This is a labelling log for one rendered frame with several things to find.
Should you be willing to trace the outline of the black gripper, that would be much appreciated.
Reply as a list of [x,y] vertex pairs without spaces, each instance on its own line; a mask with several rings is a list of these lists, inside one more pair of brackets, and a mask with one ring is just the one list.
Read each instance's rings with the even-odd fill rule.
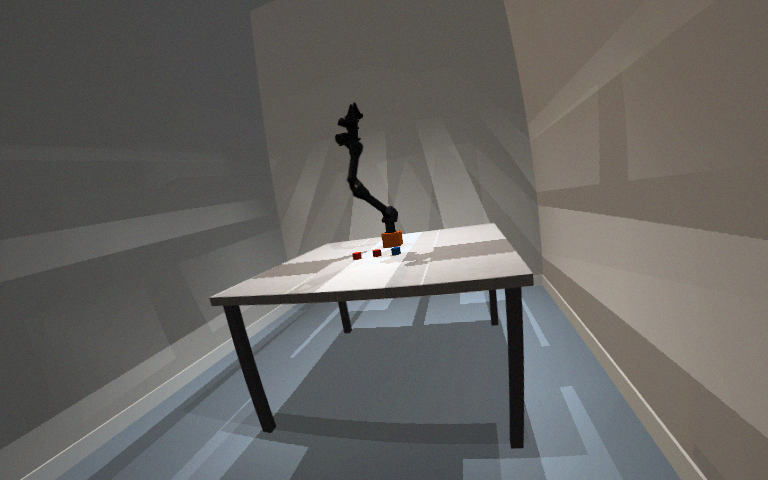
[[[346,130],[351,133],[358,132],[358,122],[363,117],[363,114],[360,113],[359,109],[356,106],[356,103],[350,104],[348,114],[344,117],[345,119],[342,119],[342,124],[347,125],[348,128]],[[359,119],[359,120],[357,120]]]

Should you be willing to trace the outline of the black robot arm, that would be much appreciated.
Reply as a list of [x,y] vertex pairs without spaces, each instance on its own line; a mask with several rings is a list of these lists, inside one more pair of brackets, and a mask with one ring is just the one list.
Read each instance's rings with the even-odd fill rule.
[[347,148],[349,148],[351,160],[347,182],[349,184],[350,190],[352,191],[352,194],[357,198],[367,201],[369,204],[382,212],[382,223],[385,223],[386,227],[386,232],[384,233],[396,232],[394,222],[397,222],[398,218],[397,209],[395,209],[393,206],[385,206],[383,203],[373,197],[369,193],[369,190],[363,186],[363,184],[356,177],[358,160],[364,148],[362,143],[359,142],[361,138],[358,137],[358,132],[351,133],[347,131],[347,133],[337,134],[335,136],[335,140],[339,146],[345,145]]

